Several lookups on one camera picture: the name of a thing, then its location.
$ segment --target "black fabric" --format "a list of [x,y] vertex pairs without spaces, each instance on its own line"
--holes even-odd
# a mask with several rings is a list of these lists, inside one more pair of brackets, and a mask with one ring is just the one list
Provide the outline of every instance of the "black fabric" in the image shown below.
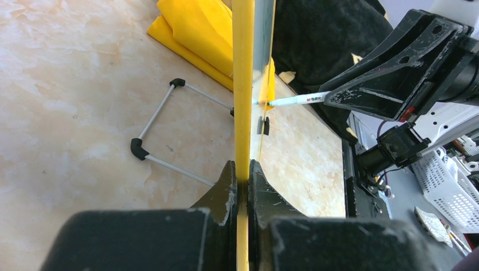
[[[352,67],[392,31],[377,0],[277,0],[272,57],[276,73],[296,72],[289,84],[297,94],[319,90],[321,84]],[[349,110],[312,104],[342,138]]]

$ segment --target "white basket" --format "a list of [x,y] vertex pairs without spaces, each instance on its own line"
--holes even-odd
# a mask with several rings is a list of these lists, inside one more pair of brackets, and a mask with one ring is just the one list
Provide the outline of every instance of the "white basket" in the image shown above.
[[411,166],[426,200],[463,233],[479,233],[479,193],[462,171],[455,181],[447,159],[432,151]]

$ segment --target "yellow stick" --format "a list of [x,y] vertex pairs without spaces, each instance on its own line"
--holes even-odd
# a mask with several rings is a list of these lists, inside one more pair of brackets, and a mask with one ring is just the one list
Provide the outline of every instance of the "yellow stick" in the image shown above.
[[249,271],[248,179],[250,174],[251,86],[254,0],[233,1],[234,144],[238,179],[237,270]]

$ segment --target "yellow cloth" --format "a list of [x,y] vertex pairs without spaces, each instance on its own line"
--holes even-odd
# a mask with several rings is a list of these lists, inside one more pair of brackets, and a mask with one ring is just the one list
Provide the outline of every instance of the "yellow cloth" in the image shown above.
[[[232,12],[221,0],[160,0],[160,15],[148,34],[233,91]],[[275,99],[275,68],[270,61],[267,91]]]

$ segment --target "screw hole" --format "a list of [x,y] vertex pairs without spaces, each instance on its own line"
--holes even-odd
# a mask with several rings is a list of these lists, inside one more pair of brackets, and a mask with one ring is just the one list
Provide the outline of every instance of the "screw hole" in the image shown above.
[[438,25],[438,26],[434,27],[433,33],[438,34],[441,30],[442,30],[442,26]]
[[400,64],[406,64],[408,62],[409,62],[409,56],[405,56],[399,61]]

